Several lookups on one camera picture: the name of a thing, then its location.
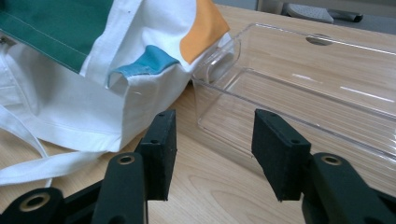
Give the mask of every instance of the clear plastic bin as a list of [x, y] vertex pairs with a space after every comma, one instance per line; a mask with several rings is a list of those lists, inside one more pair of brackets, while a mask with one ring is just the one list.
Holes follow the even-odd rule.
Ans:
[[396, 195], [396, 54], [251, 24], [192, 78], [199, 126], [251, 154], [254, 110], [277, 113], [311, 152], [349, 160]]

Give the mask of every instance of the bag handle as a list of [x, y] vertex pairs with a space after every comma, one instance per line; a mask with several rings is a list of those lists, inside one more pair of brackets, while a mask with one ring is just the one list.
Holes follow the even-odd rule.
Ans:
[[13, 133], [42, 156], [41, 159], [21, 162], [1, 169], [0, 186], [47, 179], [46, 187], [49, 187], [53, 177], [71, 174], [104, 153], [77, 151], [49, 156], [38, 139], [23, 123], [1, 105], [0, 128]]

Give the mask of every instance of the tote bag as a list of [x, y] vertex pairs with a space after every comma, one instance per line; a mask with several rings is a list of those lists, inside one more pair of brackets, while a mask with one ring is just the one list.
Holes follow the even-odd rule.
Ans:
[[[66, 175], [119, 151], [228, 30], [211, 0], [1, 1], [0, 126], [43, 158], [0, 170], [0, 185]], [[75, 152], [48, 156], [37, 138]]]

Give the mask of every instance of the orange fabric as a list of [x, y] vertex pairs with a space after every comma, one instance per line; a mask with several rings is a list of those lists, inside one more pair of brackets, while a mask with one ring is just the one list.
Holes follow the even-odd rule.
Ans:
[[212, 0], [197, 0], [196, 5], [195, 21], [180, 42], [181, 55], [187, 63], [192, 63], [230, 30]]

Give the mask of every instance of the tabletop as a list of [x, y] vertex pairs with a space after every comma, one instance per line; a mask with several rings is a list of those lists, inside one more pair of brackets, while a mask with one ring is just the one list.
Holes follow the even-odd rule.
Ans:
[[[235, 35], [252, 22], [332, 38], [396, 52], [396, 36], [355, 30], [279, 15], [218, 6]], [[177, 112], [177, 158], [169, 201], [148, 202], [150, 223], [304, 223], [301, 202], [279, 203], [259, 164], [231, 146], [203, 132], [196, 125], [194, 91], [189, 84], [170, 106]], [[133, 151], [139, 134], [121, 152]], [[0, 132], [0, 167], [39, 157], [15, 136]], [[49, 154], [67, 151], [44, 142]], [[80, 171], [53, 180], [52, 186], [71, 195], [103, 179], [107, 153]], [[0, 213], [17, 197], [31, 189], [42, 188], [44, 181], [0, 188]], [[390, 194], [396, 195], [396, 188]]]

